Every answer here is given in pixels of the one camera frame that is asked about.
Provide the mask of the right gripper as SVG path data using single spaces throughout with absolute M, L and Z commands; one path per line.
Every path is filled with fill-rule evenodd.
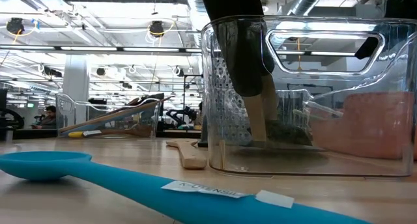
M 416 0 L 387 0 L 384 17 L 415 20 Z M 378 45 L 378 38 L 368 37 L 354 56 L 360 60 L 371 57 Z

